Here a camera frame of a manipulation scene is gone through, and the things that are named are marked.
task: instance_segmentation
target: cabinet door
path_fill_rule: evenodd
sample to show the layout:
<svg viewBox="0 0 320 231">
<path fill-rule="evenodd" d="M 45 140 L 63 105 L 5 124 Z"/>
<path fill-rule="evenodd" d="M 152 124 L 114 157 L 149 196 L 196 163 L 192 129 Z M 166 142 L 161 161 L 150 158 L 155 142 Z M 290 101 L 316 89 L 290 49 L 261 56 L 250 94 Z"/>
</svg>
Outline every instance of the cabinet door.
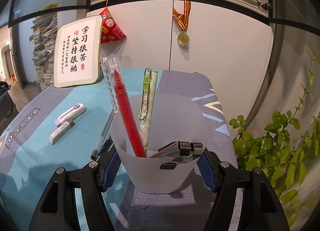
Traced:
<svg viewBox="0 0 320 231">
<path fill-rule="evenodd" d="M 151 0 L 108 7 L 127 39 L 101 44 L 100 56 L 118 54 L 123 67 L 169 69 L 172 5 L 173 0 Z"/>
<path fill-rule="evenodd" d="M 174 8 L 183 13 L 183 1 L 175 0 Z M 227 121 L 247 116 L 268 66 L 271 27 L 235 11 L 192 2 L 187 47 L 178 45 L 180 33 L 173 21 L 170 69 L 208 77 Z"/>
</svg>

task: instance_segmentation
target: blue gripper pad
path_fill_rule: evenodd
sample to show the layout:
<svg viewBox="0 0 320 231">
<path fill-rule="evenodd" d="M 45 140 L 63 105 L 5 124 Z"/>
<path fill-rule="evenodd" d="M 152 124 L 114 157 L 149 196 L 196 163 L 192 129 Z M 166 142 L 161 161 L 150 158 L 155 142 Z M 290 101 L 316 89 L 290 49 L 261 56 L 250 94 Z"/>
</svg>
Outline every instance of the blue gripper pad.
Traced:
<svg viewBox="0 0 320 231">
<path fill-rule="evenodd" d="M 104 178 L 102 187 L 105 191 L 113 185 L 115 178 L 117 176 L 118 170 L 120 168 L 121 160 L 117 153 L 114 151 L 113 155 L 110 158 L 110 161 L 104 171 Z"/>
<path fill-rule="evenodd" d="M 214 171 L 212 167 L 210 166 L 207 157 L 204 155 L 204 153 L 200 156 L 197 162 L 198 168 L 200 170 L 202 179 L 204 181 L 204 184 L 212 191 L 216 191 L 216 184 L 214 182 Z"/>
</svg>

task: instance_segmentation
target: gold medal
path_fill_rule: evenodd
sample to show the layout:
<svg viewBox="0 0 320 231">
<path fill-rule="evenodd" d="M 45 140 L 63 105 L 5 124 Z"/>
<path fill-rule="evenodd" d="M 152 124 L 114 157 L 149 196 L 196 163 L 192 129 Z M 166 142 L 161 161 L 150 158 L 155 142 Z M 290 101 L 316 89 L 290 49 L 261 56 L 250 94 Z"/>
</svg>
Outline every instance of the gold medal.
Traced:
<svg viewBox="0 0 320 231">
<path fill-rule="evenodd" d="M 179 36 L 178 36 L 178 43 L 180 46 L 186 46 L 189 44 L 190 38 L 188 36 L 188 34 L 186 34 L 186 32 L 182 32 Z"/>
<path fill-rule="evenodd" d="M 186 33 L 189 22 L 189 15 L 191 10 L 191 2 L 184 1 L 184 13 L 180 14 L 175 9 L 173 9 L 173 18 L 176 20 L 177 24 L 182 30 L 182 33 L 178 36 L 178 43 L 180 46 L 186 46 L 190 42 L 190 38 Z"/>
</svg>

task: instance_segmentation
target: red pen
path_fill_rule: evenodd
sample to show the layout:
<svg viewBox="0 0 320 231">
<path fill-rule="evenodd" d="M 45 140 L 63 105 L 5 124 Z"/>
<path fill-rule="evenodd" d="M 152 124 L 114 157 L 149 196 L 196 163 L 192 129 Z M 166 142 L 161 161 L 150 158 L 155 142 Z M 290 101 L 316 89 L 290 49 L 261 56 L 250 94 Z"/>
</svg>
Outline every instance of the red pen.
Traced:
<svg viewBox="0 0 320 231">
<path fill-rule="evenodd" d="M 111 104 L 114 112 L 120 112 L 121 114 L 134 154 L 137 157 L 146 158 L 129 97 L 125 89 L 119 57 L 117 55 L 104 57 L 101 59 L 101 66 L 107 80 Z"/>
</svg>

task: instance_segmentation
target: wooden floor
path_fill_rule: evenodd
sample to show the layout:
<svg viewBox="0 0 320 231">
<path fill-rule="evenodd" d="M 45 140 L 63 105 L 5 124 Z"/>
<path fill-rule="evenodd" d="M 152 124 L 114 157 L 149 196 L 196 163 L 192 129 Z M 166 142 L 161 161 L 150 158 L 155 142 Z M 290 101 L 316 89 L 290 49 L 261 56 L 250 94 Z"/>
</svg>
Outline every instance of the wooden floor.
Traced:
<svg viewBox="0 0 320 231">
<path fill-rule="evenodd" d="M 34 84 L 28 84 L 24 89 L 21 89 L 17 82 L 8 80 L 7 83 L 11 85 L 8 90 L 12 101 L 16 104 L 18 112 L 21 112 L 37 95 L 40 94 L 40 87 Z"/>
</svg>

